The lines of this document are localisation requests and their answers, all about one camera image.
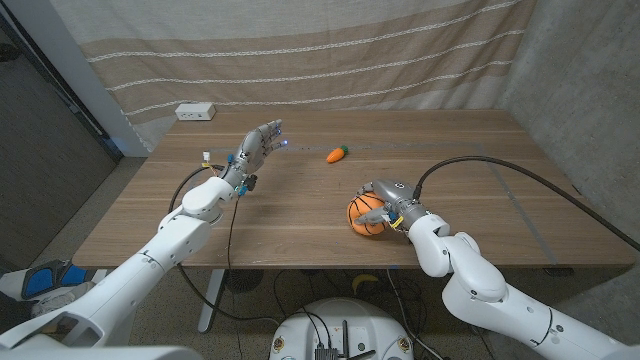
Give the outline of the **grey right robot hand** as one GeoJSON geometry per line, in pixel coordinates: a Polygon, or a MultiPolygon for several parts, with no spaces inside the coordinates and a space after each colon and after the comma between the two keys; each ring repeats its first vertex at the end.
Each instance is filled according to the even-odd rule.
{"type": "Polygon", "coordinates": [[[397,231],[407,232],[417,220],[430,215],[414,198],[414,188],[400,181],[376,179],[363,185],[357,195],[365,198],[375,195],[383,202],[381,207],[355,218],[357,225],[386,222],[397,231]]]}

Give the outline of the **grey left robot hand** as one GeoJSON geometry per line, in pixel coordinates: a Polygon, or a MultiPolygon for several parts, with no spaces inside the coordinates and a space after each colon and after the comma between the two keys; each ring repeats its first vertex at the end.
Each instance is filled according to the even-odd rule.
{"type": "Polygon", "coordinates": [[[232,187],[237,187],[263,165],[269,154],[286,146],[286,140],[277,142],[282,133],[281,125],[282,120],[277,119],[249,131],[221,178],[232,187]]]}

